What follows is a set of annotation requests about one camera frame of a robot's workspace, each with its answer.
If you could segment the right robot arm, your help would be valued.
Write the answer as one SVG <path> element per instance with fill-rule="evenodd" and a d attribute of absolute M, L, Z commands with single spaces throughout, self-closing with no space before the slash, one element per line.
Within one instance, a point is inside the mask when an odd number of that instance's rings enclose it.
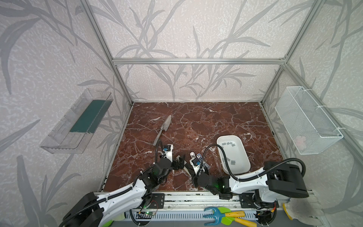
<path fill-rule="evenodd" d="M 209 175 L 204 169 L 204 159 L 211 147 L 221 150 L 229 176 L 217 178 Z M 259 191 L 255 196 L 258 208 L 261 207 L 260 203 L 275 202 L 279 195 L 298 199 L 309 197 L 303 180 L 306 165 L 297 158 L 288 158 L 281 162 L 267 161 L 264 167 L 253 173 L 236 176 L 228 165 L 223 147 L 212 144 L 204 150 L 200 165 L 194 172 L 192 179 L 196 186 L 218 195 L 222 200 L 229 200 L 234 195 L 241 195 L 247 191 Z"/>

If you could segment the small white cylinder piece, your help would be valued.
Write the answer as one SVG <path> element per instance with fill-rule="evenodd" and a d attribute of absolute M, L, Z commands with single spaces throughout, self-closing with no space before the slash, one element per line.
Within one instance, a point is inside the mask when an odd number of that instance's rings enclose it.
<path fill-rule="evenodd" d="M 191 153 L 190 153 L 190 156 L 191 156 L 191 160 L 194 160 L 194 159 L 196 158 L 196 155 L 195 155 L 195 153 L 194 153 L 194 152 L 191 152 Z"/>

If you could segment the blue staple box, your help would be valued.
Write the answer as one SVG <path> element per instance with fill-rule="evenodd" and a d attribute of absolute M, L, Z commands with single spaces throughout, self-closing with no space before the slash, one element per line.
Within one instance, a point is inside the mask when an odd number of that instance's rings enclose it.
<path fill-rule="evenodd" d="M 199 161 L 202 161 L 202 155 L 200 153 L 197 154 L 197 158 Z M 204 160 L 203 161 L 204 168 L 207 170 L 210 170 L 210 165 Z"/>

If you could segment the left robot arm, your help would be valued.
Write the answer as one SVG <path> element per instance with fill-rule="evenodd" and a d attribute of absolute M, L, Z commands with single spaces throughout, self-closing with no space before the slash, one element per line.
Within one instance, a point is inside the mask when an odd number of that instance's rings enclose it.
<path fill-rule="evenodd" d="M 168 175 L 185 165 L 184 155 L 172 160 L 173 147 L 165 150 L 162 145 L 161 148 L 164 155 L 141 171 L 131 184 L 105 194 L 86 194 L 64 216 L 60 226 L 102 227 L 126 211 L 149 205 L 152 193 L 166 182 Z"/>

